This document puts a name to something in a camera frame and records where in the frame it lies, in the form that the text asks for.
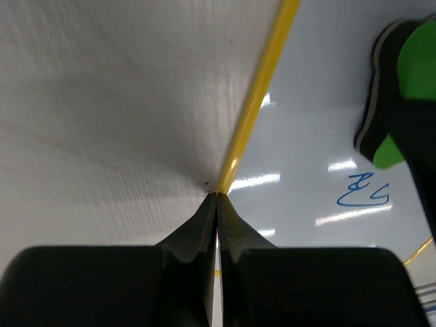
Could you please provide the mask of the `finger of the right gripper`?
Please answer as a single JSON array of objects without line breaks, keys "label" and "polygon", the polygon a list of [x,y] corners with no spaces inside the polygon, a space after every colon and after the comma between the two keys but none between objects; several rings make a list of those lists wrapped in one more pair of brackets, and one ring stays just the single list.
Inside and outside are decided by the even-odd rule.
[{"label": "finger of the right gripper", "polygon": [[409,166],[431,234],[435,234],[435,102],[390,102],[381,112],[381,121]]}]

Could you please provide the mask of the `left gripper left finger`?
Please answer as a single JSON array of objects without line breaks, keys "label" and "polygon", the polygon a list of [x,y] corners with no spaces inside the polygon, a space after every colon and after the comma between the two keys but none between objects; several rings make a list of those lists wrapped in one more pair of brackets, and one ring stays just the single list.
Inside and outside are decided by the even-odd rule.
[{"label": "left gripper left finger", "polygon": [[156,245],[37,246],[1,278],[2,326],[209,326],[217,196]]}]

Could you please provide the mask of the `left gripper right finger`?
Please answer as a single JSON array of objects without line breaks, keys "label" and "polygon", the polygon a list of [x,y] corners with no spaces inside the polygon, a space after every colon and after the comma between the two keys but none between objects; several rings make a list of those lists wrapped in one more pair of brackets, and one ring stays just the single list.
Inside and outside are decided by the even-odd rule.
[{"label": "left gripper right finger", "polygon": [[224,326],[428,326],[403,264],[379,247],[276,247],[217,196]]}]

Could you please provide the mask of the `green whiteboard eraser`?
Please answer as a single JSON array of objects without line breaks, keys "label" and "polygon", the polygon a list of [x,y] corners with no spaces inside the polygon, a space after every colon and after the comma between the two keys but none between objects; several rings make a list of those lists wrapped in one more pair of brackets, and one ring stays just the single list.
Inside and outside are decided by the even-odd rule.
[{"label": "green whiteboard eraser", "polygon": [[404,157],[384,127],[384,109],[408,100],[435,102],[435,15],[388,25],[375,40],[371,67],[371,85],[354,147],[376,168],[387,169]]}]

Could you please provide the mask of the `yellow framed whiteboard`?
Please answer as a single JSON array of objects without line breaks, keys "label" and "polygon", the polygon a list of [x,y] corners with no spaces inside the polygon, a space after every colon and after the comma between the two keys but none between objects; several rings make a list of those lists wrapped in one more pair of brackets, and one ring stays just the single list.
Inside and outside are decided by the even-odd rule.
[{"label": "yellow framed whiteboard", "polygon": [[408,166],[354,149],[379,33],[434,1],[302,1],[229,198],[279,247],[383,247],[405,263],[435,322],[435,246]]}]

